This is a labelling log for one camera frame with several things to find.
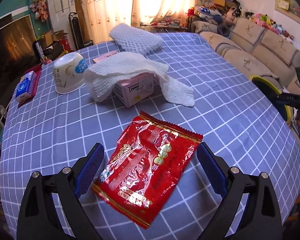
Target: curtain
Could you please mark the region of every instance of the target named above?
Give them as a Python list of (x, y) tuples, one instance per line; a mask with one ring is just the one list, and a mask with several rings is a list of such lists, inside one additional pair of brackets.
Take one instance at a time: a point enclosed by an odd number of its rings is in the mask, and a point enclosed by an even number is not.
[(81, 0), (89, 36), (97, 44), (109, 41), (110, 30), (126, 23), (150, 24), (166, 15), (186, 23), (186, 11), (209, 0)]

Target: beige sofa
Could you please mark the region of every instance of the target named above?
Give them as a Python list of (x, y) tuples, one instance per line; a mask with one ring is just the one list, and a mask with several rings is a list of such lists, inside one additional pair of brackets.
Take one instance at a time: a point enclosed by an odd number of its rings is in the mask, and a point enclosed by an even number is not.
[(294, 70), (300, 67), (300, 51), (281, 36), (245, 18), (238, 19), (230, 39), (209, 31), (199, 35), (247, 78), (267, 76), (276, 87), (300, 94)]

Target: pink box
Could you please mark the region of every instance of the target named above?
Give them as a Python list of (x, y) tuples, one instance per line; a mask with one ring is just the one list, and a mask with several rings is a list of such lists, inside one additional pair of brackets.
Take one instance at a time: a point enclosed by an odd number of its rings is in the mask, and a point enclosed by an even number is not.
[[(117, 53), (117, 51), (105, 53), (100, 57), (94, 58), (93, 62), (100, 62)], [(151, 73), (142, 73), (129, 80), (121, 80), (113, 88), (115, 95), (127, 108), (153, 94), (153, 91), (154, 75)]]

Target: white waffle towel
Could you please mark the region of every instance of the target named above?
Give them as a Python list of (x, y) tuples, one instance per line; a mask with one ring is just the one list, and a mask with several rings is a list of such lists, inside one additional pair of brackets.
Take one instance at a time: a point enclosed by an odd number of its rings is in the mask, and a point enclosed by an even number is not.
[(146, 59), (133, 52), (121, 52), (96, 64), (84, 72), (84, 80), (91, 96), (98, 102), (106, 99), (114, 85), (141, 73), (153, 73), (159, 78), (165, 99), (174, 104), (194, 106), (193, 88), (167, 75), (169, 66)]
[(125, 51), (146, 55), (159, 48), (163, 39), (156, 34), (121, 23), (112, 28), (109, 37), (114, 39)]

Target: television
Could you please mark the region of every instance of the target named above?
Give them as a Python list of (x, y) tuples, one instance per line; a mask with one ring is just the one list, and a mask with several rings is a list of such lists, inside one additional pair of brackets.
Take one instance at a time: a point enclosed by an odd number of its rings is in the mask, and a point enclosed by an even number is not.
[(34, 41), (29, 15), (0, 28), (0, 104), (4, 107), (23, 73), (39, 63), (32, 49)]

